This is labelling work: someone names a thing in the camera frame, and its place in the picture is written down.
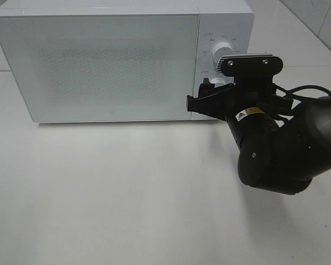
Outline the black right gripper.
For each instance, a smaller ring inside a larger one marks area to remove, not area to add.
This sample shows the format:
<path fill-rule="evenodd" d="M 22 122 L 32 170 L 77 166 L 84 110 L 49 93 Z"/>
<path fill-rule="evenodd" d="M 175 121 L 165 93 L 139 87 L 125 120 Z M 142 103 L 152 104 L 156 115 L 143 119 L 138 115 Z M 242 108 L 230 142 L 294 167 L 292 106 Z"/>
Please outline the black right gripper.
<path fill-rule="evenodd" d="M 197 97 L 186 96 L 186 108 L 226 121 L 241 155 L 270 155 L 277 121 L 285 120 L 281 116 L 289 116 L 292 108 L 292 99 L 276 92 L 271 79 L 237 79 L 215 87 L 204 78 Z"/>

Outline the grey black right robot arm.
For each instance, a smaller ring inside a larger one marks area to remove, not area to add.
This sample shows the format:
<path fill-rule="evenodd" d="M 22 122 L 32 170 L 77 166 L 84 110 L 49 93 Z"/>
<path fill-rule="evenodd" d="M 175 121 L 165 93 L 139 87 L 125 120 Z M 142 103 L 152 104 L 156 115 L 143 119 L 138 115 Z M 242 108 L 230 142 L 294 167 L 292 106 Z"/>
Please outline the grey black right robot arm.
<path fill-rule="evenodd" d="M 236 78 L 220 87 L 204 80 L 186 107 L 228 124 L 243 184 L 294 195 L 331 169 L 331 91 L 309 98 L 300 87 L 282 96 L 279 90 L 271 78 Z"/>

